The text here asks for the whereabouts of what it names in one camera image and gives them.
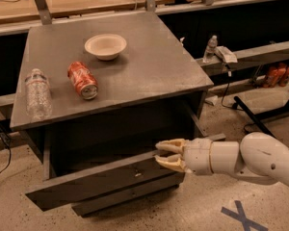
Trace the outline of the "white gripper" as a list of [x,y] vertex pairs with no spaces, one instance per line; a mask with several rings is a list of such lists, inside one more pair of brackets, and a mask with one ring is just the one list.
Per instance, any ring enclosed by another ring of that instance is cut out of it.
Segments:
[[158,150],[175,153],[175,155],[169,157],[156,155],[155,160],[160,166],[173,171],[194,173],[195,175],[212,175],[210,167],[211,144],[212,141],[209,139],[159,141],[155,144]]

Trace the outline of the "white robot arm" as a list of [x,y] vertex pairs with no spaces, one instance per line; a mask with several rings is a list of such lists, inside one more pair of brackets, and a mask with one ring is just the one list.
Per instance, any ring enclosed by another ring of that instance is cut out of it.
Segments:
[[280,182],[289,187],[289,148],[264,133],[250,133],[239,142],[174,139],[160,141],[156,148],[169,153],[157,155],[156,162],[173,171],[226,174],[254,184]]

